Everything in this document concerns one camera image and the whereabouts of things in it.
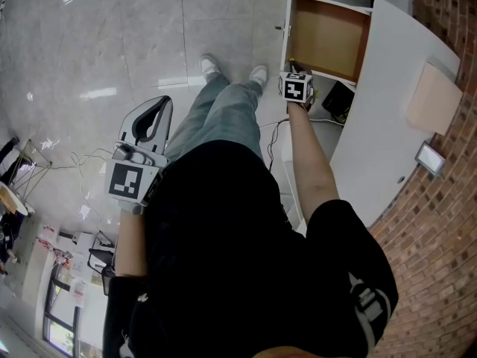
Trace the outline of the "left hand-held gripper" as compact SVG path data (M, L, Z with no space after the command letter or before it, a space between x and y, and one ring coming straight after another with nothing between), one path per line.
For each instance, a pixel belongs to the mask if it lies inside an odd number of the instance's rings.
M172 113L171 98L161 95L130 111L121 124L121 141L115 144L113 156L106 164L104 189L129 213L141 215L162 180L168 159L161 154L168 140ZM150 151L132 144L145 144Z

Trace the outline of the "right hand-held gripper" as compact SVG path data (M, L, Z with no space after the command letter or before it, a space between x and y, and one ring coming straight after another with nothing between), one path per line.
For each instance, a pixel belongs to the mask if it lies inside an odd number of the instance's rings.
M279 74L279 96L298 104L312 104L315 91L311 69L298 62L292 63L292 69L295 73L281 71Z

